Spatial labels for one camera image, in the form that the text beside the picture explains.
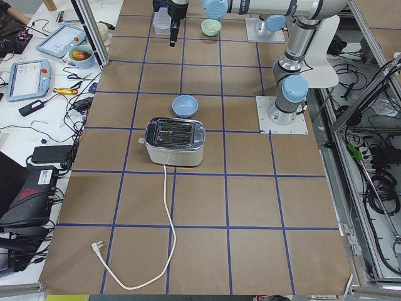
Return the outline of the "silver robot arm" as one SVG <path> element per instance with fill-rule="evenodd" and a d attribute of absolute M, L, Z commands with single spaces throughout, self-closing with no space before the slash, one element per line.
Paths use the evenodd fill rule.
<path fill-rule="evenodd" d="M 305 99 L 309 86 L 299 74 L 321 22 L 338 14 L 346 1 L 202 1 L 205 15 L 219 20 L 226 14 L 267 14 L 296 16 L 293 34 L 284 54 L 273 66 L 278 96 L 268 108 L 269 119 L 278 125 L 289 125 Z"/>

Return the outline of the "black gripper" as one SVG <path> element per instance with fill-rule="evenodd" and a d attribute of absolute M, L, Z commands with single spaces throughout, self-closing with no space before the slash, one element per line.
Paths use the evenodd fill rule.
<path fill-rule="evenodd" d="M 172 18 L 170 23 L 170 42 L 169 46 L 174 47 L 179 34 L 179 21 L 187 15 L 189 7 L 188 0 L 153 0 L 153 11 L 158 12 L 161 7 L 167 6 L 167 12 Z"/>

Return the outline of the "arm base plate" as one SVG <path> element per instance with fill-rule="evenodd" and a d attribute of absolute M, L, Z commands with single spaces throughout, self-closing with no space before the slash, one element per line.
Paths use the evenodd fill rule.
<path fill-rule="evenodd" d="M 255 43 L 284 43 L 283 16 L 270 16 L 266 20 L 246 18 L 247 40 Z"/>
<path fill-rule="evenodd" d="M 260 134 L 308 135 L 301 104 L 295 112 L 283 113 L 276 107 L 276 97 L 256 97 Z"/>

